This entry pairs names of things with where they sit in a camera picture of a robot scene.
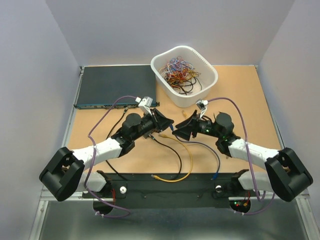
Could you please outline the small black network switch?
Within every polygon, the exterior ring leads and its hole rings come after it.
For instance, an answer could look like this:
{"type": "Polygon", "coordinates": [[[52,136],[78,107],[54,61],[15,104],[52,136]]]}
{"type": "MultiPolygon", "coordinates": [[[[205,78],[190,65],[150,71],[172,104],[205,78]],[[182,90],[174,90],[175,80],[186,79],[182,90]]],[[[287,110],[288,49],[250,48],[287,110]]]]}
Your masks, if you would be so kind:
{"type": "Polygon", "coordinates": [[[152,140],[154,139],[154,137],[153,137],[153,135],[151,133],[146,133],[146,134],[143,135],[143,137],[145,139],[148,139],[148,138],[151,138],[152,140]]]}

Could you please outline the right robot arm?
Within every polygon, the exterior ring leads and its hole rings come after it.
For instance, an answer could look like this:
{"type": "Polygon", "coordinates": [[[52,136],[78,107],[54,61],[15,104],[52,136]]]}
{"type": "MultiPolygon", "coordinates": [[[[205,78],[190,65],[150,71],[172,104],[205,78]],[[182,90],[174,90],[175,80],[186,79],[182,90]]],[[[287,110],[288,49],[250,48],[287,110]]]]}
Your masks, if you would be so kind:
{"type": "Polygon", "coordinates": [[[235,135],[230,115],[220,112],[214,121],[202,120],[196,111],[185,121],[176,125],[174,136],[189,141],[197,134],[217,139],[218,151],[231,158],[247,161],[266,172],[246,171],[230,182],[231,192],[242,195],[247,190],[273,192],[286,202],[292,201],[314,180],[298,155],[291,148],[281,150],[247,143],[235,135]]]}

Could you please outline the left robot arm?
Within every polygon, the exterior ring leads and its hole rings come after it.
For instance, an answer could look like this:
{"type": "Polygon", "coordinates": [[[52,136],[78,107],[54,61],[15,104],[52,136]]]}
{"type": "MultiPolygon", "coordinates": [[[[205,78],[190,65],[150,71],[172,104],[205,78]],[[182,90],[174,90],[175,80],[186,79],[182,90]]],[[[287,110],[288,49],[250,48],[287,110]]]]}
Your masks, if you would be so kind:
{"type": "Polygon", "coordinates": [[[160,133],[173,123],[174,120],[155,108],[143,116],[130,113],[115,134],[95,146],[74,150],[59,148],[40,173],[39,180],[57,201],[62,202],[83,190],[86,179],[83,172],[91,166],[128,154],[135,147],[135,140],[160,133]]]}

